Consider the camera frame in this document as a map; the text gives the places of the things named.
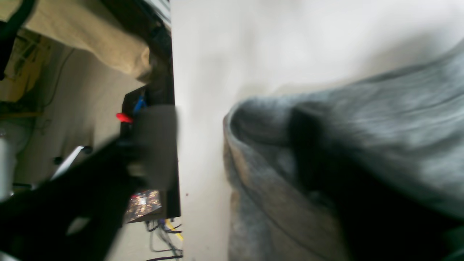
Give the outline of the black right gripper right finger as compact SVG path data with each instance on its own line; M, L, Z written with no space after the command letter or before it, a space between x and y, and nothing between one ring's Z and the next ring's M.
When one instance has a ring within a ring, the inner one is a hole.
M353 261L462 261L463 219L388 185L332 142L320 120L293 109L291 147L304 189L335 211Z

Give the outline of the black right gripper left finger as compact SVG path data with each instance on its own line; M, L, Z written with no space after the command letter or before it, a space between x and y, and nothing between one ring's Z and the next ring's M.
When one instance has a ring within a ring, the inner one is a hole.
M19 261L102 261L138 189L167 191L177 175L177 114L156 105L132 134L32 191L1 203L1 253Z

